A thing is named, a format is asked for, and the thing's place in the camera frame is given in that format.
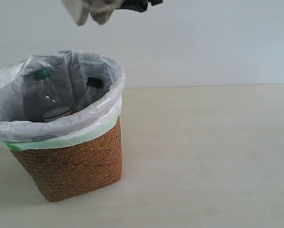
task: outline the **beige tabletop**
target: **beige tabletop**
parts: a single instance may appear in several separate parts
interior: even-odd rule
[[[48,203],[0,147],[0,228],[284,228],[284,85],[123,97],[114,185]]]

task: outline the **white plastic bag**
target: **white plastic bag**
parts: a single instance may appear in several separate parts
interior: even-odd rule
[[[29,90],[33,72],[47,67],[67,105],[74,107],[84,94],[88,77],[100,78],[101,99],[86,109],[50,123],[27,121],[38,107]],[[49,149],[75,145],[110,130],[120,115],[125,72],[116,62],[87,51],[60,51],[32,55],[0,71],[0,142],[9,148]]]

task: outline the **woven basket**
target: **woven basket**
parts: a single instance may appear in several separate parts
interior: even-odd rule
[[[103,188],[121,178],[120,122],[101,137],[79,145],[11,152],[48,201],[64,200]]]

